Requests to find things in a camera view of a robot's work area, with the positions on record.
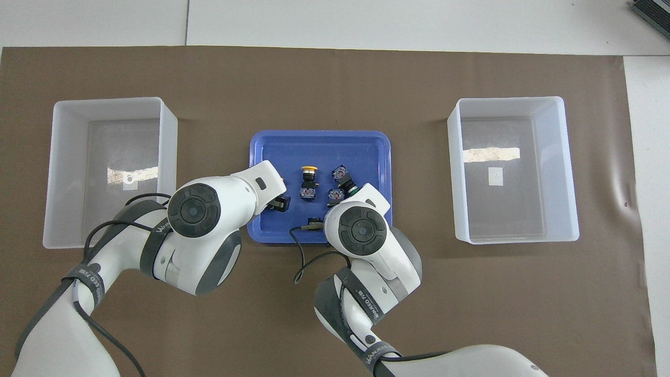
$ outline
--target translucent plastic container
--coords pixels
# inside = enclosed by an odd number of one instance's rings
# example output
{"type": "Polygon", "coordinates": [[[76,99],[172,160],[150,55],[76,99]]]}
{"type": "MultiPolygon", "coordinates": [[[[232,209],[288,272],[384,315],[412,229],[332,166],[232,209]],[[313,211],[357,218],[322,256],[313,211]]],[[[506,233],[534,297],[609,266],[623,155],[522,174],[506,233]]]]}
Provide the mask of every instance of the translucent plastic container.
{"type": "Polygon", "coordinates": [[[456,238],[579,238],[561,97],[463,98],[447,124],[456,238]]]}
{"type": "Polygon", "coordinates": [[[158,97],[56,103],[44,247],[80,248],[131,197],[174,193],[176,162],[177,118],[158,97]]]}

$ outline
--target empty container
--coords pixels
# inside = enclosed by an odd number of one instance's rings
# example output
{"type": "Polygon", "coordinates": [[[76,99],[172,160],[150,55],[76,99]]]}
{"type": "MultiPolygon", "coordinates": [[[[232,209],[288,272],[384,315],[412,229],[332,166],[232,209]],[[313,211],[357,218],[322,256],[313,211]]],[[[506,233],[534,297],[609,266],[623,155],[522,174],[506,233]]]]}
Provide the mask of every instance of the empty container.
{"type": "Polygon", "coordinates": [[[561,97],[463,98],[447,124],[458,239],[579,238],[561,97]]]}
{"type": "Polygon", "coordinates": [[[174,193],[176,162],[177,118],[158,97],[56,103],[44,247],[80,248],[131,197],[174,193]]]}

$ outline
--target gray velcro strap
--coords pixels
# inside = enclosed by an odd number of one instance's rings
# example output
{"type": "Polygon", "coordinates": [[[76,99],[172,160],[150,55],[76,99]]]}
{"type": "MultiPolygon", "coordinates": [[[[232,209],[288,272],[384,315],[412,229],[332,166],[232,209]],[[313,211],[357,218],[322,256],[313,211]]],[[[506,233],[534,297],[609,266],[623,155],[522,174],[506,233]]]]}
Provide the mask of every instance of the gray velcro strap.
{"type": "Polygon", "coordinates": [[[336,275],[340,281],[342,281],[342,285],[351,292],[354,300],[356,300],[363,311],[365,311],[365,314],[368,315],[368,318],[373,322],[373,325],[376,325],[382,318],[384,318],[384,312],[382,312],[370,291],[365,288],[365,285],[363,285],[350,269],[345,267],[337,271],[336,275]]]}
{"type": "Polygon", "coordinates": [[[99,270],[100,265],[97,263],[91,264],[90,266],[79,263],[63,276],[61,281],[66,279],[77,279],[84,283],[93,295],[93,307],[95,308],[105,296],[105,284],[103,278],[98,274],[99,270]]]}
{"type": "Polygon", "coordinates": [[[172,227],[166,217],[151,230],[149,237],[147,237],[147,241],[144,243],[142,254],[139,257],[140,271],[156,280],[158,280],[158,278],[153,274],[153,264],[156,261],[158,251],[161,249],[163,242],[170,232],[172,232],[172,227]]]}
{"type": "Polygon", "coordinates": [[[363,361],[363,364],[365,365],[365,368],[367,368],[368,372],[372,374],[375,371],[375,364],[379,361],[379,358],[389,352],[395,352],[398,354],[398,351],[391,347],[391,345],[387,342],[378,341],[371,345],[370,348],[368,348],[365,353],[363,353],[363,356],[361,356],[360,359],[363,361]]]}

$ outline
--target cable connector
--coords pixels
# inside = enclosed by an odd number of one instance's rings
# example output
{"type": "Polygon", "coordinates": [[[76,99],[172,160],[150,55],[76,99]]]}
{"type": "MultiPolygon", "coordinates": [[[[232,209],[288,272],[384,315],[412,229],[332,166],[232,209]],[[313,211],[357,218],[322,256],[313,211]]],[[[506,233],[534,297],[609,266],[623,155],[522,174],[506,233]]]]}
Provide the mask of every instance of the cable connector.
{"type": "Polygon", "coordinates": [[[320,217],[308,217],[307,225],[302,225],[300,229],[319,230],[324,228],[324,220],[320,217]]]}

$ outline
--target white label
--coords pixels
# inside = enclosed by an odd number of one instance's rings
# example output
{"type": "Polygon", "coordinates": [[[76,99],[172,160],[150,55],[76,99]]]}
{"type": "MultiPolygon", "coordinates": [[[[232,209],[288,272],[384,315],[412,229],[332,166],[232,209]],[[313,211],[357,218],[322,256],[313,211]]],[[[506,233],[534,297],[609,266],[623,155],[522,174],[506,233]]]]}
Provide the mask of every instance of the white label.
{"type": "Polygon", "coordinates": [[[503,168],[488,168],[488,185],[503,185],[503,168]]]}

